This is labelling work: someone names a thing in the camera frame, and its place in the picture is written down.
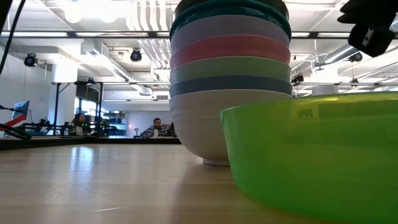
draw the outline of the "wooden table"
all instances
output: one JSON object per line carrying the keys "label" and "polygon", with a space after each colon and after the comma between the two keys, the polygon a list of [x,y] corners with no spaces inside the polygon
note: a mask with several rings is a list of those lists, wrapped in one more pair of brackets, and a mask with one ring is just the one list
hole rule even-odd
{"label": "wooden table", "polygon": [[181,145],[2,151],[1,223],[326,223],[259,205],[201,162]]}

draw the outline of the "pink bowl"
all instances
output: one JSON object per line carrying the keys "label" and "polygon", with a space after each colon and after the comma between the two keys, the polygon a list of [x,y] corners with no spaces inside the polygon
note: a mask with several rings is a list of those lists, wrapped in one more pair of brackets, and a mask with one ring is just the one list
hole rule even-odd
{"label": "pink bowl", "polygon": [[279,41],[256,35],[224,35],[196,41],[176,51],[171,69],[188,62],[226,56],[253,56],[290,63],[289,49]]}
{"label": "pink bowl", "polygon": [[222,15],[199,19],[179,29],[171,40],[171,51],[174,54],[198,40],[235,34],[269,37],[278,40],[286,47],[290,44],[285,31],[272,22],[252,16]]}

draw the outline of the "bowl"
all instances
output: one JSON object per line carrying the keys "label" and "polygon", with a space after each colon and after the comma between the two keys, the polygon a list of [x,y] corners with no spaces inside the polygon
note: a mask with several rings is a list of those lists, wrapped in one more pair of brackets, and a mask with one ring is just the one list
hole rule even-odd
{"label": "bowl", "polygon": [[288,95],[292,94],[292,85],[276,78],[235,75],[224,77],[199,78],[180,82],[169,89],[170,96],[175,97],[186,93],[206,90],[270,90]]}
{"label": "bowl", "polygon": [[[190,7],[197,5],[199,3],[209,1],[209,0],[183,0],[180,1],[178,4],[177,8],[175,8],[174,15],[175,17],[178,17],[181,13],[183,13],[185,10],[189,9]],[[258,2],[264,3],[268,6],[273,7],[274,9],[278,10],[282,15],[286,17],[287,20],[289,20],[289,11],[287,10],[287,7],[285,3],[281,0],[256,0]]]}
{"label": "bowl", "polygon": [[294,213],[398,223],[398,94],[277,100],[221,112],[237,186]]}
{"label": "bowl", "polygon": [[170,74],[171,85],[206,77],[242,74],[269,77],[290,82],[291,69],[273,59],[247,56],[218,57],[197,60],[175,68]]}
{"label": "bowl", "polygon": [[197,4],[175,18],[170,28],[170,39],[183,26],[206,17],[220,15],[242,15],[265,19],[278,25],[292,38],[287,19],[274,8],[253,0],[212,0]]}
{"label": "bowl", "polygon": [[188,62],[227,56],[262,57],[290,63],[290,50],[276,40],[255,35],[224,35],[199,40],[176,51],[170,67],[173,70]]}
{"label": "bowl", "polygon": [[268,37],[289,47],[287,34],[277,25],[252,16],[211,16],[191,22],[179,29],[171,41],[171,54],[195,41],[220,35],[247,34]]}
{"label": "bowl", "polygon": [[213,165],[228,165],[218,113],[238,105],[284,99],[285,93],[265,90],[211,90],[170,99],[170,111],[179,140],[193,154]]}

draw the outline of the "plaid shirt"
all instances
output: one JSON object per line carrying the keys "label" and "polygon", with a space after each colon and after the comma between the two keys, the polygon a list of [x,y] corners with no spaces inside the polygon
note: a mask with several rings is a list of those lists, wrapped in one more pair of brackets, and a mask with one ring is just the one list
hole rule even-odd
{"label": "plaid shirt", "polygon": [[[167,128],[165,126],[160,127],[160,129],[157,130],[157,133],[159,136],[166,136],[167,135]],[[151,138],[155,133],[155,126],[149,127],[146,131],[141,133],[139,136],[140,138]]]}

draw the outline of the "light green bowl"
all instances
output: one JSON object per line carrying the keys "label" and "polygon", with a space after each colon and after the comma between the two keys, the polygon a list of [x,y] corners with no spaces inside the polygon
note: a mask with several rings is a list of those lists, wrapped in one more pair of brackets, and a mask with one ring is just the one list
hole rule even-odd
{"label": "light green bowl", "polygon": [[398,93],[328,95],[220,113],[234,181],[272,207],[398,223]]}
{"label": "light green bowl", "polygon": [[251,75],[290,82],[288,65],[268,58],[229,56],[208,58],[186,63],[171,73],[171,84],[207,77]]}

